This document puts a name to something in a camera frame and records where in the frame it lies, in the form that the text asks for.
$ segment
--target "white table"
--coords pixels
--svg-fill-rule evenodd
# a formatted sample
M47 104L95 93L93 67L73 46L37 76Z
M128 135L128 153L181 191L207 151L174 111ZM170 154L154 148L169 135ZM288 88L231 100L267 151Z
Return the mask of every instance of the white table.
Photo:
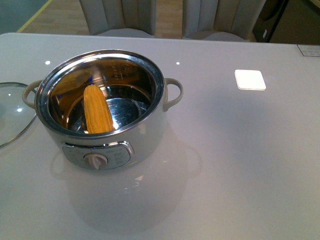
M10 33L0 81L30 84L100 49L139 53L183 84L161 143L134 167L86 170L37 119L0 150L1 240L320 239L320 57L286 44ZM261 71L266 90L238 89L237 69Z

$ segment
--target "wooden floor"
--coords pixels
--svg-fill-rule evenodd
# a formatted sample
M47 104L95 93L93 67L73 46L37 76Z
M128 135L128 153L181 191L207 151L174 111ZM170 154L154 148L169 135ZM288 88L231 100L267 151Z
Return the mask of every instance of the wooden floor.
M182 1L158 0L156 37L179 39L182 35ZM22 33L89 35L79 0L52 0Z

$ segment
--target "glass lid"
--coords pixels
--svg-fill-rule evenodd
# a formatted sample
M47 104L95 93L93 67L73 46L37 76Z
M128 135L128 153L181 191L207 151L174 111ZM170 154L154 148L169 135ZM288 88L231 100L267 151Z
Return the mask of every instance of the glass lid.
M28 85L19 82L0 83L0 149L19 138L36 119L36 111L22 100ZM36 91L30 92L30 102Z

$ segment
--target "chair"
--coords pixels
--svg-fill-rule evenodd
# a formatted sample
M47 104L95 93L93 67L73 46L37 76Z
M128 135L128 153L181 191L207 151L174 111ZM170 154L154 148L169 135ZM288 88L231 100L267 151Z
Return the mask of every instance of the chair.
M266 0L183 0L182 38L248 42Z
M80 0L89 33L154 38L157 0Z

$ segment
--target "white pot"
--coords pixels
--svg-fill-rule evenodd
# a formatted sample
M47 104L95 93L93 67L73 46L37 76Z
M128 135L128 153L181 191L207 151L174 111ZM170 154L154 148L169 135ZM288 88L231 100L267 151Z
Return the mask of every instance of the white pot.
M96 84L110 107L115 130L89 134L83 109L83 92ZM180 94L168 101L167 85ZM37 87L34 103L30 91ZM164 78L149 59L124 50L98 50L75 56L53 69L42 81L30 84L23 101L36 114L66 158L95 170L131 165L147 157L158 145L166 127L166 111L183 96L183 87Z

